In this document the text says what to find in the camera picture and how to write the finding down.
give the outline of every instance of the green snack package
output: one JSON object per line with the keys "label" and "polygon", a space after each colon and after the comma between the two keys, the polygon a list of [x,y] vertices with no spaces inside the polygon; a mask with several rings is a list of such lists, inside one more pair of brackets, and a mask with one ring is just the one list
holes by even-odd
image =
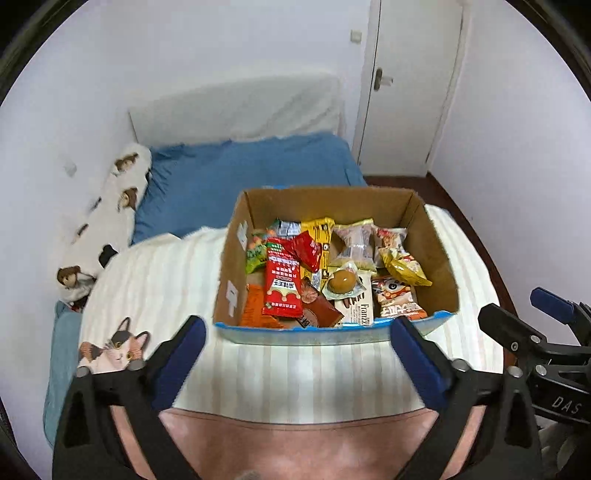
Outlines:
{"label": "green snack package", "polygon": [[246,274],[253,273],[267,263],[267,238],[266,231],[254,231],[251,241],[246,249]]}

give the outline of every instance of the door handle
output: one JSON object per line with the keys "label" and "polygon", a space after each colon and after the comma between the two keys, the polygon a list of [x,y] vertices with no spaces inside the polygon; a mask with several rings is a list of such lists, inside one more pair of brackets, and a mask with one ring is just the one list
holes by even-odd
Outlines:
{"label": "door handle", "polygon": [[382,86],[382,85],[389,87],[394,82],[393,77],[386,77],[383,75],[383,72],[384,71],[382,70],[382,67],[378,67],[378,69],[375,71],[375,81],[374,81],[374,90],[375,91],[379,90],[380,86]]}

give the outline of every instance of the white label on box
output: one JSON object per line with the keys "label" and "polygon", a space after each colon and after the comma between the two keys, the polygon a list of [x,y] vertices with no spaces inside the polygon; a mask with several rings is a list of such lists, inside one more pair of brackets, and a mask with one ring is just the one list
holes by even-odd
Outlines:
{"label": "white label on box", "polygon": [[248,239],[246,237],[246,232],[248,230],[248,224],[246,220],[244,220],[240,225],[238,225],[238,229],[236,230],[236,236],[238,237],[238,241],[242,245],[242,249],[246,250],[246,244],[248,243]]}
{"label": "white label on box", "polygon": [[229,280],[226,288],[226,298],[228,299],[228,315],[234,317],[234,310],[236,310],[238,304],[238,290]]}

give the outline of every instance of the striped bedspread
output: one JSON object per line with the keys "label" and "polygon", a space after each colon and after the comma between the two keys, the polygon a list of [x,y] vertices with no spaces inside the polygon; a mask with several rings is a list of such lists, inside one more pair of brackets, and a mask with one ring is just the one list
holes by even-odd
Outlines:
{"label": "striped bedspread", "polygon": [[[449,214],[427,206],[450,258],[460,311],[428,335],[451,358],[501,372],[502,348],[478,328],[478,311],[498,299],[488,271]],[[116,256],[84,310],[80,341],[103,345],[121,320],[151,332],[150,356],[189,315],[209,326],[206,347],[175,407],[238,420],[310,424],[405,413],[423,404],[388,342],[336,346],[237,345],[216,334],[212,314],[225,229],[184,239],[166,234]]]}

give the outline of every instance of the blue bed sheet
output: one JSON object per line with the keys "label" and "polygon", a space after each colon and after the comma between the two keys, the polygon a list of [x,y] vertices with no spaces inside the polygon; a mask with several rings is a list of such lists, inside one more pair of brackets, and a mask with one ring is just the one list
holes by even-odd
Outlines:
{"label": "blue bed sheet", "polygon": [[78,337],[81,325],[81,313],[71,311],[65,303],[60,301],[56,303],[56,318],[51,337],[49,383],[43,411],[45,437],[52,447],[56,439],[61,408],[78,365]]}
{"label": "blue bed sheet", "polygon": [[329,134],[152,149],[151,179],[133,244],[226,226],[238,194],[264,186],[352,185],[365,180],[341,138]]}

